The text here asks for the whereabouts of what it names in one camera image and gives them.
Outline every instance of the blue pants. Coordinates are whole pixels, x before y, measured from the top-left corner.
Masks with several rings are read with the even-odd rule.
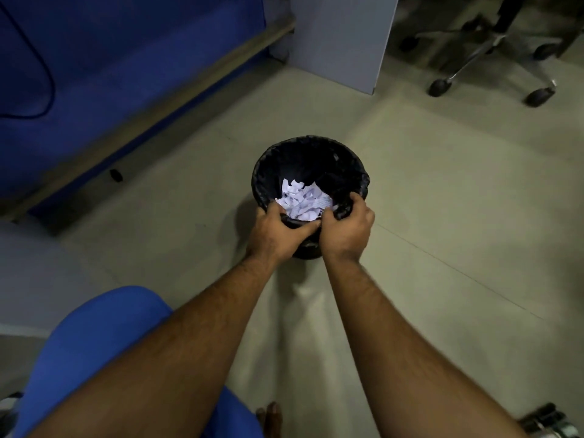
[[[170,316],[154,292],[120,287],[69,314],[47,340],[20,400],[15,438],[32,431],[60,402]],[[203,432],[205,438],[261,438],[259,422],[227,388]]]

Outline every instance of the black cable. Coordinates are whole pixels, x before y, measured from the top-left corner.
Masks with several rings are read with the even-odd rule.
[[[29,37],[26,36],[24,30],[22,30],[22,28],[16,22],[16,20],[10,14],[10,12],[8,12],[8,9],[6,8],[6,6],[4,6],[3,2],[0,2],[0,10],[4,13],[8,21],[11,22],[14,29],[16,29],[16,32],[18,32],[18,35],[22,38],[22,40],[29,47],[30,51],[39,61],[40,65],[43,67],[45,73],[47,74],[48,82],[51,86],[51,95],[48,99],[47,105],[44,107],[42,112],[39,112],[38,114],[34,115],[0,114],[0,118],[10,118],[12,120],[35,120],[36,118],[44,117],[53,108],[53,103],[55,103],[55,94],[57,92],[57,87],[55,86],[55,79],[53,78],[53,74],[51,74],[51,69],[48,68],[47,63],[45,62],[39,51],[36,50],[33,43],[30,42]]]

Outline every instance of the black garbage bag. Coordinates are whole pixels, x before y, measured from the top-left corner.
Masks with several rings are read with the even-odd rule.
[[[307,135],[291,138],[269,147],[253,169],[253,197],[264,210],[276,198],[281,198],[282,181],[296,180],[306,186],[316,182],[328,194],[337,220],[347,217],[353,208],[351,192],[367,197],[369,175],[363,163],[347,146],[330,138]],[[282,214],[282,221],[290,228],[298,228],[307,221]],[[313,259],[321,256],[318,238],[320,229],[302,242],[294,253],[296,258]]]

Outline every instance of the hairy arm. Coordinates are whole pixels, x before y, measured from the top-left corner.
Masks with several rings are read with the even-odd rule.
[[[361,383],[383,438],[524,438],[517,423],[432,347],[359,264],[374,213],[322,219],[321,248]]]
[[[68,397],[30,434],[198,437],[267,280],[319,222],[288,229],[258,210],[246,258]]]

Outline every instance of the floor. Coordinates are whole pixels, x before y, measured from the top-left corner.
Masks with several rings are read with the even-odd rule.
[[[477,10],[496,4],[454,3],[432,21]],[[560,87],[539,109],[521,104],[537,82],[496,55],[434,99],[441,44],[395,50],[416,22],[394,28],[375,95],[268,61],[120,161],[123,183],[96,178],[48,225],[75,221],[59,237],[103,290],[140,284],[178,307],[241,257],[261,153],[337,139],[371,176],[363,264],[388,297],[513,415],[553,401],[584,427],[584,64],[546,62]],[[280,401],[287,437],[377,435],[322,260],[293,260],[268,283],[228,385],[252,409]]]

